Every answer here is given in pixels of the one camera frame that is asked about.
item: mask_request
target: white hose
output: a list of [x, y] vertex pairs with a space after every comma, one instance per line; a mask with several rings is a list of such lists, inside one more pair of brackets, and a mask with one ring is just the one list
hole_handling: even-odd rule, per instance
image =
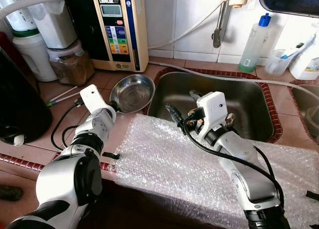
[[308, 90], [306, 90], [305, 88], [303, 88], [301, 86], [294, 85], [294, 84], [291, 84], [291, 83], [286, 83], [286, 82], [281, 82], [281, 81], [254, 80], [254, 79], [244, 79], [244, 78], [231, 78], [231, 77], [212, 76], [212, 75], [207, 75], [207, 74], [202, 74], [202, 73], [199, 73], [199, 72], [195, 72], [195, 71], [183, 68], [183, 67], [174, 66], [174, 65], [170, 65], [170, 64], [165, 64], [165, 63], [161, 63], [161, 62], [154, 62], [154, 61], [149, 61], [149, 64], [171, 67], [171, 68], [175, 68], [175, 69], [178, 69], [178, 70], [181, 70], [181, 71], [192, 73], [194, 75], [204, 76], [204, 77], [217, 79], [217, 80], [223, 80], [223, 81], [256, 82], [256, 83], [267, 83], [267, 84], [289, 86], [289, 87], [301, 90], [301, 91], [311, 95], [312, 97], [315, 97], [317, 100], [319, 100], [319, 97], [317, 95], [315, 95], [314, 93], [312, 93], [311, 91], [308, 91]]
[[55, 0], [21, 0], [15, 3], [12, 3], [4, 8], [0, 9], [0, 20], [4, 19], [10, 13], [17, 11], [22, 8], [26, 8], [28, 6], [36, 5], [39, 3], [47, 2], [47, 1], [55, 1]]
[[210, 15], [212, 15], [213, 12], [216, 11], [216, 9], [218, 9], [218, 7], [224, 2], [225, 0], [220, 0], [217, 5], [215, 5], [215, 7], [206, 15], [204, 16], [201, 20], [199, 20], [197, 23], [195, 23], [191, 28], [189, 28], [187, 31], [185, 31], [183, 34], [179, 35], [178, 37], [175, 37], [174, 39], [163, 43], [163, 44], [159, 44], [159, 45], [155, 45], [155, 46], [149, 46], [149, 49], [154, 49], [154, 48], [160, 48], [162, 46], [171, 44], [173, 42], [176, 42], [178, 40], [180, 40], [182, 37], [186, 36], [187, 34], [189, 34], [190, 32], [192, 32], [193, 30], [195, 30], [202, 22], [204, 22]]

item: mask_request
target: bubble wrap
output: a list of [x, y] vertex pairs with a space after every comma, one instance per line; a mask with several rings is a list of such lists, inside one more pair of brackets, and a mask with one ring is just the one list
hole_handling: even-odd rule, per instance
[[[251, 142], [266, 154], [283, 188], [291, 228], [319, 224], [319, 202], [305, 197], [307, 190], [319, 192], [319, 153]], [[157, 203], [181, 216], [229, 229], [248, 228], [218, 157], [196, 147], [173, 122], [137, 114], [117, 153], [122, 155], [116, 163], [117, 184], [161, 196]]]

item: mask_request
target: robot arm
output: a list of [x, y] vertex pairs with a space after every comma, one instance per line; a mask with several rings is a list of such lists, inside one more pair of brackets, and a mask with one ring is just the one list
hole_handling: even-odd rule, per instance
[[80, 94], [90, 116], [77, 127], [70, 146], [40, 172], [37, 210], [16, 219], [7, 229], [75, 229], [101, 193], [100, 154], [116, 112], [105, 104], [96, 86]]
[[[177, 126], [181, 127], [185, 134], [185, 130], [194, 130], [198, 134], [198, 139], [208, 142], [214, 152], [245, 160], [265, 171], [258, 160], [256, 148], [225, 127], [227, 107], [224, 94], [211, 92], [202, 97], [192, 97], [196, 99], [198, 107], [191, 112], [192, 120], [192, 117], [183, 120], [175, 107], [166, 105]], [[221, 157], [219, 161], [230, 177], [250, 229], [290, 229], [284, 217], [284, 205], [273, 181], [240, 162], [225, 157]]]

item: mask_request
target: blue cap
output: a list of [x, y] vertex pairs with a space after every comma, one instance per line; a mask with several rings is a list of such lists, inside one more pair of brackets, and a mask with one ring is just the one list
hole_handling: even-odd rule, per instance
[[268, 26], [270, 19], [271, 19], [271, 16], [269, 16], [269, 13], [266, 13], [264, 16], [261, 16], [258, 25]]

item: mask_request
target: stainless steel bowl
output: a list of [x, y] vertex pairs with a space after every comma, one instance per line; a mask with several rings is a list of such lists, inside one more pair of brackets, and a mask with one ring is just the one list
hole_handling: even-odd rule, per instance
[[121, 79], [112, 89], [110, 101], [115, 101], [122, 113], [140, 111], [151, 102], [155, 85], [144, 75], [130, 75]]

